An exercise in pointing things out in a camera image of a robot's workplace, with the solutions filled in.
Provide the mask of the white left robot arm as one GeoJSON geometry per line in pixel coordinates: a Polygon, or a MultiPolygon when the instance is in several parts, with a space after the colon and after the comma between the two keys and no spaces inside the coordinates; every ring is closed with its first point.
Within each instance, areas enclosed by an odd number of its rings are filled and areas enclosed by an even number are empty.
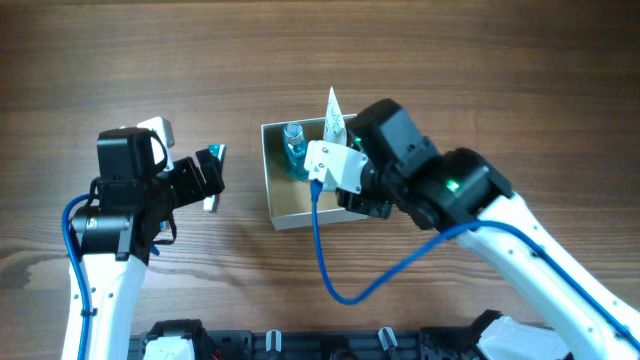
{"type": "Polygon", "coordinates": [[[145,273],[171,230],[174,210],[220,194],[221,162],[208,149],[171,161],[159,135],[128,127],[100,133],[99,175],[65,207],[61,228],[70,260],[65,359],[124,359],[145,273]]]}

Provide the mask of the white lotion tube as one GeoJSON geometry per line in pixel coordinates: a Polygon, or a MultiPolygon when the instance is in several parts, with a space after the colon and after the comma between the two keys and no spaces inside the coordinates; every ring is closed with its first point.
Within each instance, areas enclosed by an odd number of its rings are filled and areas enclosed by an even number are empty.
{"type": "Polygon", "coordinates": [[[323,140],[339,145],[347,145],[347,130],[344,115],[340,109],[334,88],[331,87],[326,107],[323,140]]]}

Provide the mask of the blue liquid bottle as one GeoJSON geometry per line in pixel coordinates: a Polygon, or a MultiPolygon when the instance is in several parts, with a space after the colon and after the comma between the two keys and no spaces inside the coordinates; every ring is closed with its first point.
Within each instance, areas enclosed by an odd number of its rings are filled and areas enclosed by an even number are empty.
{"type": "Polygon", "coordinates": [[[283,126],[282,139],[288,174],[297,180],[306,181],[308,172],[304,168],[307,141],[301,124],[290,122],[283,126]]]}

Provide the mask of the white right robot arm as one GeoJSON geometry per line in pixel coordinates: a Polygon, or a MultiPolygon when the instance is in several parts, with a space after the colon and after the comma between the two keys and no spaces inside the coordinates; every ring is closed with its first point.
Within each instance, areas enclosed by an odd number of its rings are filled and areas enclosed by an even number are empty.
{"type": "Polygon", "coordinates": [[[440,153],[407,111],[380,100],[347,124],[366,160],[349,212],[386,218],[393,207],[436,229],[501,274],[576,359],[636,359],[639,312],[581,266],[539,223],[510,182],[478,153],[440,153]]]}

